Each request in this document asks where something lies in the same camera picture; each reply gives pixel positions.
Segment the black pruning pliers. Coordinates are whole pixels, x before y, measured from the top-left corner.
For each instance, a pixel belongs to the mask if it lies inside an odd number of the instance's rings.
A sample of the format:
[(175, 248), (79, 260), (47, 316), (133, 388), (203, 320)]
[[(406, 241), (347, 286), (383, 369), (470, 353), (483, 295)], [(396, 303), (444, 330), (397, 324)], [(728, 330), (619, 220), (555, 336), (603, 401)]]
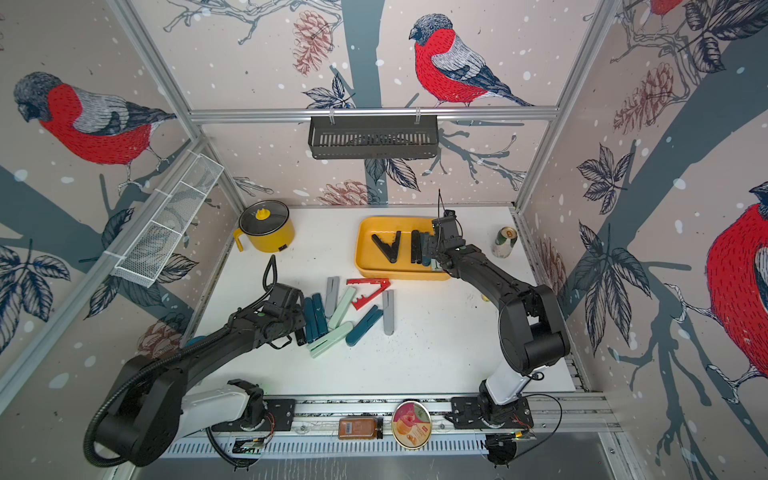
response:
[(410, 235), (410, 260), (412, 264), (422, 263), (421, 232), (413, 230)]
[(383, 241), (378, 234), (372, 234), (371, 239), (379, 249), (379, 251), (386, 257), (389, 263), (395, 264), (399, 258), (401, 231), (396, 231), (394, 240), (391, 243)]

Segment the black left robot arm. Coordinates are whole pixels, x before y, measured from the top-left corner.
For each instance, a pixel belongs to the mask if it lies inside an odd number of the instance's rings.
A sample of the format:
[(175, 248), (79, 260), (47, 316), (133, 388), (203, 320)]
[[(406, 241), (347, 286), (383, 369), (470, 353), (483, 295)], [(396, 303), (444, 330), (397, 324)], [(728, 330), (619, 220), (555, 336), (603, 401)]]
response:
[(303, 302), (301, 290), (277, 283), (203, 339), (163, 358), (129, 360), (86, 427), (86, 460), (108, 468), (158, 459), (180, 433), (187, 392), (238, 356), (299, 335)]

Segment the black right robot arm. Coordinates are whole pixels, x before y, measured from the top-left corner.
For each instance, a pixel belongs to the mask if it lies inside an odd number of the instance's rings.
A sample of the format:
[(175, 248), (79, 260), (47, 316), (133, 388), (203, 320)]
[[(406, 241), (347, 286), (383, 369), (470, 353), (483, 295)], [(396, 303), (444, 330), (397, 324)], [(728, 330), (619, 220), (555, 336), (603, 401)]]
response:
[(474, 397), (451, 399), (446, 416), (457, 429), (533, 427), (525, 388), (570, 353), (565, 320), (553, 290), (507, 273), (467, 243), (456, 218), (432, 221), (427, 255), (443, 272), (462, 280), (497, 309), (503, 362), (483, 380)]

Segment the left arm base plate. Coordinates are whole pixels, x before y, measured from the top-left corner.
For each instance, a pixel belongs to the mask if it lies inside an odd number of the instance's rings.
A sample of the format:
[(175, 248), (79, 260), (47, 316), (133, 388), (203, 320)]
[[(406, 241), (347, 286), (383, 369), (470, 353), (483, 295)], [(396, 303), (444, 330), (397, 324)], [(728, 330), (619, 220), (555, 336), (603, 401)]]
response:
[(290, 398), (259, 398), (250, 400), (242, 414), (235, 420), (218, 423), (213, 432), (270, 433), (291, 430), (296, 400)]

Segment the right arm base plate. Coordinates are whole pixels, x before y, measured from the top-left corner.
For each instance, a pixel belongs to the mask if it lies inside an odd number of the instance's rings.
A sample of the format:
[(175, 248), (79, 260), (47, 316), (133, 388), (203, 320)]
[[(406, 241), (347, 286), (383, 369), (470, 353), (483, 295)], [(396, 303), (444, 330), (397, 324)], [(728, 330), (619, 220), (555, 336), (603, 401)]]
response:
[(526, 399), (506, 405), (495, 404), (489, 396), (460, 396), (451, 398), (450, 411), (444, 417), (456, 429), (522, 429), (531, 430), (534, 421)]

